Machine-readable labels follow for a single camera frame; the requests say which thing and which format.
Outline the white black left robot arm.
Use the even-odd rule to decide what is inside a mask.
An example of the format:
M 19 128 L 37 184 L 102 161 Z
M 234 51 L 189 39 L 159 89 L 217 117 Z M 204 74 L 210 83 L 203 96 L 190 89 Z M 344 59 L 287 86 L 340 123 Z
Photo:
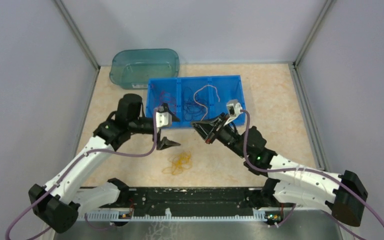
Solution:
M 96 128 L 82 151 L 61 172 L 46 184 L 35 184 L 30 188 L 28 195 L 33 213 L 56 233 L 69 230 L 79 215 L 88 211 L 112 203 L 118 207 L 129 203 L 130 193 L 117 179 L 79 192 L 85 180 L 111 155 L 143 158 L 155 150 L 179 146 L 178 142 L 161 137 L 163 127 L 180 121 L 169 105 L 164 102 L 155 107 L 151 117 L 143 116 L 142 108 L 140 95 L 125 94 L 117 109 Z M 151 135 L 151 149 L 142 154 L 118 152 L 135 134 Z

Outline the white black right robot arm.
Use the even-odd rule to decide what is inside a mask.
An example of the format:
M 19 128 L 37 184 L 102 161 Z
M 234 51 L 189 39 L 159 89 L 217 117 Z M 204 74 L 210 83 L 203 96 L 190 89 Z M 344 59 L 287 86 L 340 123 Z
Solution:
M 301 165 L 266 147 L 256 126 L 247 126 L 240 134 L 226 123 L 228 116 L 193 121 L 191 126 L 206 144 L 219 141 L 239 157 L 255 175 L 267 177 L 261 199 L 267 206 L 291 203 L 316 208 L 331 214 L 339 222 L 359 227 L 368 192 L 353 171 L 332 173 Z

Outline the blue three-compartment plastic bin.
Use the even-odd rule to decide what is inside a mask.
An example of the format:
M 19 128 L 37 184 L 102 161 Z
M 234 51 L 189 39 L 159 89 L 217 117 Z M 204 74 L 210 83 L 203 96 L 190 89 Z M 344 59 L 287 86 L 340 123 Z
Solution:
M 191 122 L 227 112 L 227 102 L 238 100 L 246 108 L 240 75 L 151 78 L 148 82 L 145 114 L 167 103 L 180 119 L 172 128 L 191 128 Z

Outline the teal transparent plastic tub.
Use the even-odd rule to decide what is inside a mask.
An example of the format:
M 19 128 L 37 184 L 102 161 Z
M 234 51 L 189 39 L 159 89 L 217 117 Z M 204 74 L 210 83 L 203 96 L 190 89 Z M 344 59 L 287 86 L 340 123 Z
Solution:
M 149 79 L 174 78 L 180 70 L 180 59 L 170 48 L 130 49 L 112 59 L 109 79 L 123 89 L 146 89 Z

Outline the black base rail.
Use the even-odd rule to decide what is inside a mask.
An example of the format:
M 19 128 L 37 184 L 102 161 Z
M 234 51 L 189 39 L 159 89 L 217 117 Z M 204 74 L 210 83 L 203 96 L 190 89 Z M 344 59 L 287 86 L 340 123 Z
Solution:
M 157 217 L 169 209 L 174 217 L 251 216 L 261 208 L 292 207 L 279 203 L 261 187 L 137 187 L 121 193 L 105 208 L 133 208 L 135 217 Z

